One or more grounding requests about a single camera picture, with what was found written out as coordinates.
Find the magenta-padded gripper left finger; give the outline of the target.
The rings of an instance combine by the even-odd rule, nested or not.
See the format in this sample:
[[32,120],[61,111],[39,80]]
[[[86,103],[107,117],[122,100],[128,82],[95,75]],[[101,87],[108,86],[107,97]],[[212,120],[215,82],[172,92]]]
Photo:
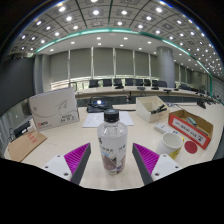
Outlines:
[[57,154],[42,169],[79,185],[90,154],[91,145],[87,143],[65,155]]

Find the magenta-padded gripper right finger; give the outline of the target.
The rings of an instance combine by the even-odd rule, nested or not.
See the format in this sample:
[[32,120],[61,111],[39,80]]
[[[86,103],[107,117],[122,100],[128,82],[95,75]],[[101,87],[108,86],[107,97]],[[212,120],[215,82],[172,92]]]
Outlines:
[[132,153],[145,185],[182,169],[169,155],[158,155],[137,143],[133,144]]

